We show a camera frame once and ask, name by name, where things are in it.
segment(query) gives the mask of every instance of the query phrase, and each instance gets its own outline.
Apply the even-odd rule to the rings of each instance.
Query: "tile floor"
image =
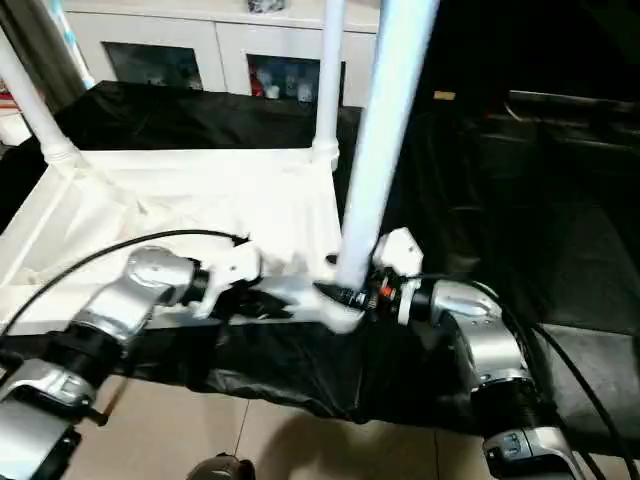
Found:
[[[104,407],[117,383],[102,389]],[[219,452],[256,465],[258,480],[490,479],[479,438],[383,422],[321,420],[295,408],[131,381],[109,424],[81,425],[66,480],[183,480]],[[619,459],[597,457],[609,480]]]

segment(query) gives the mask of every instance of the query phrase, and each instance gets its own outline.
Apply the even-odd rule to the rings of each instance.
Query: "white pipe frame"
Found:
[[[439,0],[385,2],[371,96],[358,133],[345,209],[339,285],[360,289],[367,275],[438,4]]]
[[[313,161],[329,160],[333,170],[338,167],[340,155],[336,127],[342,74],[345,10],[346,0],[326,0],[325,2],[316,135],[311,149]]]
[[[6,83],[31,130],[40,141],[45,161],[50,164],[67,164],[81,160],[79,150],[58,127],[1,28],[0,77]]]

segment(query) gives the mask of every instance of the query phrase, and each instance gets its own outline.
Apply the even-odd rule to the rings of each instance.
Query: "bottle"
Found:
[[[273,83],[273,75],[271,75],[271,72],[268,69],[260,67],[256,72],[256,77],[258,77],[258,81],[262,85],[262,90],[266,92]]]
[[[296,98],[298,96],[298,66],[295,64],[286,65],[284,71],[285,95],[288,98]]]
[[[285,0],[247,0],[249,12],[251,13],[268,13],[282,10]]]
[[[277,100],[280,98],[280,87],[277,85],[271,85],[267,88],[266,97],[272,100]]]
[[[313,84],[306,78],[298,83],[298,101],[302,103],[313,102]]]

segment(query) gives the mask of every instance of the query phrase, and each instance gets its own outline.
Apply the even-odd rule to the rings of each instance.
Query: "glass cabinet door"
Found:
[[[192,48],[102,42],[121,82],[202,90]]]
[[[318,100],[320,61],[306,58],[247,54],[251,95],[315,103]],[[342,62],[344,83],[345,63]]]
[[[92,13],[68,18],[97,81],[226,91],[213,22]]]

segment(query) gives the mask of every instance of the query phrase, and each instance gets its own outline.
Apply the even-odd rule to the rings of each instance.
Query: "white cabinet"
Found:
[[[246,0],[69,0],[65,7],[97,81],[317,97],[324,0],[292,0],[272,14],[249,13]],[[343,105],[368,100],[379,13],[379,0],[347,0]]]
[[[226,91],[213,22],[73,12],[68,18],[96,81]]]
[[[285,89],[295,88],[291,85],[294,81],[317,91],[322,55],[321,30],[231,23],[217,23],[216,29],[230,93],[250,95],[253,90],[255,94],[255,77],[264,75],[268,76],[267,82],[278,86],[281,97],[286,96]],[[344,105],[366,104],[374,56],[375,35],[344,33]]]

